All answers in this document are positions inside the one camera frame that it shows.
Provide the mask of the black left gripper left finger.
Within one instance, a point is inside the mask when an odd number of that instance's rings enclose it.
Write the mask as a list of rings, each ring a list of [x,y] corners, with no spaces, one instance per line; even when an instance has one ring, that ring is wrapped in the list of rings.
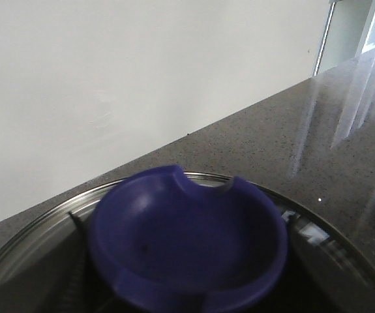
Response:
[[[88,248],[88,227],[75,214],[68,215],[79,236],[75,260],[66,272],[65,287],[59,301],[60,312],[114,312],[115,298],[95,269]]]

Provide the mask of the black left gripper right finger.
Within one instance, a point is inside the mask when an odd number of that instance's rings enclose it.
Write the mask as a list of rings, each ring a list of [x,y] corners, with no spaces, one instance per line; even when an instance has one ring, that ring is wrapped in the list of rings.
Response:
[[[375,290],[338,265],[319,243],[311,243],[298,222],[295,216],[289,218],[291,247],[328,299],[343,312],[375,312]]]

